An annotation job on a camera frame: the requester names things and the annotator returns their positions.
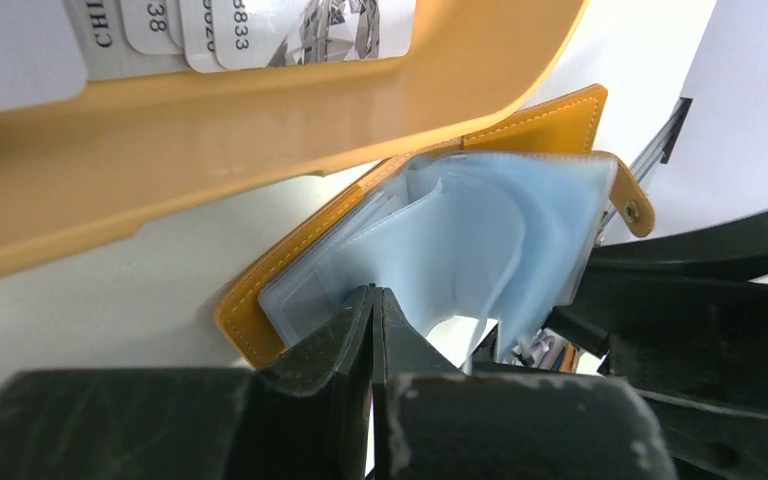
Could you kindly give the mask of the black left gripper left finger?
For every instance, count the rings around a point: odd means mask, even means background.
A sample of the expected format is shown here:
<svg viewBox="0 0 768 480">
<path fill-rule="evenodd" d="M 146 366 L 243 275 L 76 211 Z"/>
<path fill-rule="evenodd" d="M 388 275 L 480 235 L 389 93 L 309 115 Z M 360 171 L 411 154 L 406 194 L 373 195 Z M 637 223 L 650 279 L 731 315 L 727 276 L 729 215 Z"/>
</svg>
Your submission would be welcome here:
<svg viewBox="0 0 768 480">
<path fill-rule="evenodd" d="M 31 370 L 0 387 L 0 479 L 360 479 L 375 290 L 260 370 Z"/>
</svg>

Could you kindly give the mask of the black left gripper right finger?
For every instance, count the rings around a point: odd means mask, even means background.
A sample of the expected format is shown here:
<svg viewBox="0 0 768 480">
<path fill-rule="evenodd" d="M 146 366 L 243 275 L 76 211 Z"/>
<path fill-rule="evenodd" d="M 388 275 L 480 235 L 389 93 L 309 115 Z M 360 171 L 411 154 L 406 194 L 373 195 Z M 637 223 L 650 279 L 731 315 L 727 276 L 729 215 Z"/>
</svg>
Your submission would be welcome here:
<svg viewBox="0 0 768 480">
<path fill-rule="evenodd" d="M 673 479 L 661 427 L 626 382 L 522 369 L 467 375 L 373 292 L 379 479 Z"/>
</svg>

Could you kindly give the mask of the orange leather card holder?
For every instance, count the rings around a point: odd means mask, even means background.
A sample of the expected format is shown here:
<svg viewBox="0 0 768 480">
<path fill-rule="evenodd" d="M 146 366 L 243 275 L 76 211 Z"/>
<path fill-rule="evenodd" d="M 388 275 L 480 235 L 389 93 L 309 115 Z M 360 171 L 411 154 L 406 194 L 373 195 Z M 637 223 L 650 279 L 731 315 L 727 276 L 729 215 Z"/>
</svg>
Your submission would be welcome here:
<svg viewBox="0 0 768 480">
<path fill-rule="evenodd" d="M 630 169 L 594 147 L 608 97 L 593 84 L 485 129 L 384 160 L 305 220 L 227 290 L 219 329 L 264 367 L 328 321 L 358 286 L 391 290 L 422 336 L 453 317 L 492 323 L 505 354 L 569 304 L 604 211 L 655 212 Z"/>
</svg>

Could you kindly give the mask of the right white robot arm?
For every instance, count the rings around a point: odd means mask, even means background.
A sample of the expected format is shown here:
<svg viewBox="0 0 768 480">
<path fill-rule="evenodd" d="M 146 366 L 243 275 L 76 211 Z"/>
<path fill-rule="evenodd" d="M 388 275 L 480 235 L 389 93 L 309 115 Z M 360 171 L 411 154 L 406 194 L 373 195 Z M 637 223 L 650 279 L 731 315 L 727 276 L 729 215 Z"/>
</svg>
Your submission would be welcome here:
<svg viewBox="0 0 768 480">
<path fill-rule="evenodd" d="M 597 248 L 549 329 L 655 412 L 682 479 L 768 479 L 768 211 Z"/>
</svg>

